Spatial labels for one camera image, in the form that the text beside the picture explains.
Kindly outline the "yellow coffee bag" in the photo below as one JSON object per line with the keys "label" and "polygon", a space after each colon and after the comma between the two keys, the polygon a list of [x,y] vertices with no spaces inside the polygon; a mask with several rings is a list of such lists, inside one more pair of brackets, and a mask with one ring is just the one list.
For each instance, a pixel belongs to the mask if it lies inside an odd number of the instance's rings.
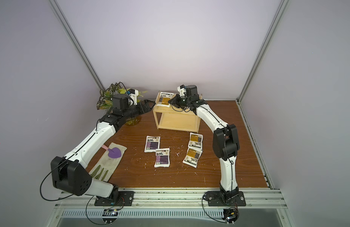
{"label": "yellow coffee bag", "polygon": [[203,142],[203,135],[192,133],[192,132],[190,133],[190,139],[188,142],[189,148],[203,150],[202,142]]}
{"label": "yellow coffee bag", "polygon": [[183,163],[194,168],[197,168],[198,161],[202,155],[203,151],[196,148],[188,148]]}
{"label": "yellow coffee bag", "polygon": [[156,105],[158,107],[170,107],[169,100],[172,99],[174,93],[171,92],[159,92],[159,95],[156,99]]}

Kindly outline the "purple coffee bag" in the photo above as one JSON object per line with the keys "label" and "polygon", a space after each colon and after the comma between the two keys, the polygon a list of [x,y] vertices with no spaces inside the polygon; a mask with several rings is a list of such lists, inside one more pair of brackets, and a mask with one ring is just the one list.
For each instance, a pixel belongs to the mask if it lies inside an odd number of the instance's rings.
{"label": "purple coffee bag", "polygon": [[145,153],[155,152],[160,147],[160,136],[147,136],[145,144]]}
{"label": "purple coffee bag", "polygon": [[154,167],[170,166],[170,148],[160,148],[155,151],[156,161]]}

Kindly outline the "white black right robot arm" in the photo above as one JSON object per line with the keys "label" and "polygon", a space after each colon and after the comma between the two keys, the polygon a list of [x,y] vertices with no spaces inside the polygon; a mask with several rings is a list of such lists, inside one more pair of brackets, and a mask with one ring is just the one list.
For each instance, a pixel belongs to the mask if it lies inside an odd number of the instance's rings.
{"label": "white black right robot arm", "polygon": [[228,124],[218,117],[200,98],[195,85],[181,85],[178,94],[169,100],[169,104],[182,110],[189,109],[201,118],[213,132],[212,148],[220,161],[220,196],[224,202],[230,202],[239,195],[236,181],[236,158],[240,149],[238,131],[235,125]]}

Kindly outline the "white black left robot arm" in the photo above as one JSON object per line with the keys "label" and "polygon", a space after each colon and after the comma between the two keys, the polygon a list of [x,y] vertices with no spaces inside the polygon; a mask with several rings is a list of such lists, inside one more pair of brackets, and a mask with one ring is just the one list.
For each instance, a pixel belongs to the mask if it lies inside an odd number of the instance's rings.
{"label": "white black left robot arm", "polygon": [[86,171],[90,160],[131,117],[137,117],[152,111],[155,101],[135,102],[135,95],[115,94],[113,107],[99,119],[95,129],[72,151],[64,157],[55,157],[51,161],[51,176],[56,189],[72,195],[84,194],[102,198],[114,195],[114,185],[97,180]]}

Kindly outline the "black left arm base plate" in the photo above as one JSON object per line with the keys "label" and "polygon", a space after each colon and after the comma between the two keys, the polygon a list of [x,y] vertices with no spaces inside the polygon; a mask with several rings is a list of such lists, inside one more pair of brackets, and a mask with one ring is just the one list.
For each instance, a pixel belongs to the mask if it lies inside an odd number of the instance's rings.
{"label": "black left arm base plate", "polygon": [[132,206],[134,191],[115,191],[109,197],[96,197],[95,206]]}

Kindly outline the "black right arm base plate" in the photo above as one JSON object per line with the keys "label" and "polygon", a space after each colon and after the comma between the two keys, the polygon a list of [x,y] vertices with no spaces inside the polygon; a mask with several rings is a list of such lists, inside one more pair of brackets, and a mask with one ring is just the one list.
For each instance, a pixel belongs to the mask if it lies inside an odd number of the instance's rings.
{"label": "black right arm base plate", "polygon": [[203,199],[208,203],[209,206],[227,206],[227,207],[245,207],[246,199],[244,193],[239,191],[237,195],[233,197],[227,197],[221,191],[207,191]]}

